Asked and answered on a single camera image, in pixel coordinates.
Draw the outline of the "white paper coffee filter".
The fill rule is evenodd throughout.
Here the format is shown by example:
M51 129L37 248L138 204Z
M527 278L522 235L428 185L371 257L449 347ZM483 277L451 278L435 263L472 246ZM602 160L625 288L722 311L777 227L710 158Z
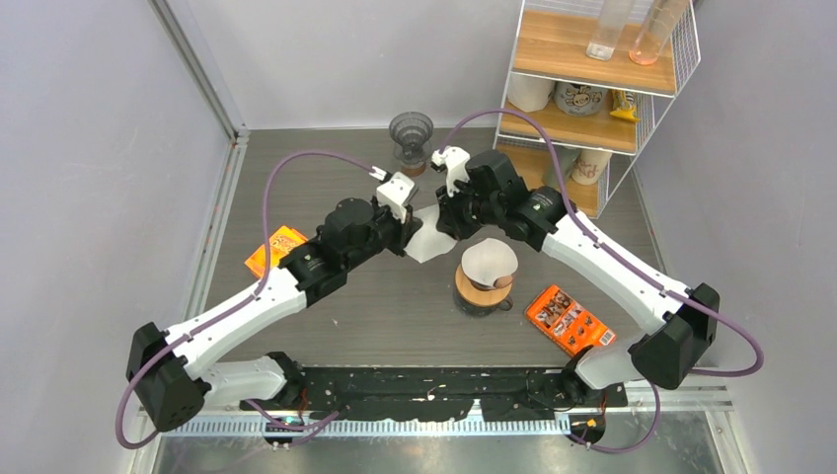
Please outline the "white paper coffee filter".
M463 253L460 266L467 277L500 277L516 275L518 259L509 245L494 238L487 238Z

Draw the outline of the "smoky grey plastic dripper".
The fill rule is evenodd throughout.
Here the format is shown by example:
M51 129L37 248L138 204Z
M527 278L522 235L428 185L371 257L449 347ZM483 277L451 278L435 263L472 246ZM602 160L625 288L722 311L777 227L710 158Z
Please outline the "smoky grey plastic dripper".
M428 156L434 132L432 119L420 112L404 112L389 123L389 135L395 143L394 156L402 163L422 162Z

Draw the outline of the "pink transparent plastic dripper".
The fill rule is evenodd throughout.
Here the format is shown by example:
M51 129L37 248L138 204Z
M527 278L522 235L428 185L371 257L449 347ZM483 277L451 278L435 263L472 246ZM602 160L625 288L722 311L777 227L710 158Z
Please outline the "pink transparent plastic dripper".
M515 274L506 276L468 277L470 284L479 291L494 291L512 286Z

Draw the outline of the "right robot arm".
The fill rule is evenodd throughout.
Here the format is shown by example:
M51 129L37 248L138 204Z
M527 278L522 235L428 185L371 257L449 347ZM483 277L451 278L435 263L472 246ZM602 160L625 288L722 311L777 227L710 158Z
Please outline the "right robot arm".
M558 190L529 189L498 150L470 155L446 147L432 154L430 166L446 175L436 192L439 231L463 240L496 226L571 267L639 326L639 336L625 343L582 346L563 380L570 401L588 405L604 388L637 379L674 390L693 372L717 331L720 297L713 288L690 288L658 273L604 235Z

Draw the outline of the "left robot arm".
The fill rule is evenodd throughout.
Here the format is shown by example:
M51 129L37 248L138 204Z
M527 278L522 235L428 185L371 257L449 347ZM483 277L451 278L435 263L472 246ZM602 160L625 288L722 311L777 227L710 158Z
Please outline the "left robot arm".
M270 324L319 302L348 274L383 251L405 256L426 229L410 205L346 198L256 283L188 321L159 328L149 322L131 340L128 387L158 433L173 431L205 405L248 399L294 407L303 393L294 363L282 355L251 362L223 357Z

